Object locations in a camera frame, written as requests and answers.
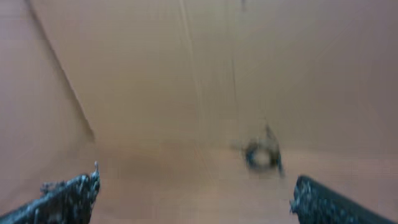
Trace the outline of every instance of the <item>brown wall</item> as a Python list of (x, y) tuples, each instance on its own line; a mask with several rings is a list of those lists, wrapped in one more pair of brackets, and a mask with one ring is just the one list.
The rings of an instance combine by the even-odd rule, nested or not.
[(0, 1), (0, 117), (0, 200), (89, 136), (23, 0)]
[(32, 2), (99, 141), (396, 145), (395, 1)]

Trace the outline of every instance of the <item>small round object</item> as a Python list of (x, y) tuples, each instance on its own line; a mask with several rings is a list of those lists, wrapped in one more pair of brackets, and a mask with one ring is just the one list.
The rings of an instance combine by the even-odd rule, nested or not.
[(279, 151), (274, 152), (256, 142), (249, 144), (244, 155), (249, 168), (257, 171), (274, 168), (278, 164), (279, 159)]

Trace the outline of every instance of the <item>brown floor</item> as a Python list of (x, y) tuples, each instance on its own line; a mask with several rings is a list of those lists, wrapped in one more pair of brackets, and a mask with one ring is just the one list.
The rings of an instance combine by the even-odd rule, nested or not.
[(397, 156), (339, 155), (285, 149), (287, 175), (280, 179), (277, 172), (248, 172), (239, 151), (227, 148), (179, 141), (112, 150), (89, 144), (25, 180), (0, 203), (0, 212), (39, 197), (43, 181), (92, 172), (97, 160), (102, 188), (92, 223), (298, 223), (289, 199), (299, 174), (398, 221)]

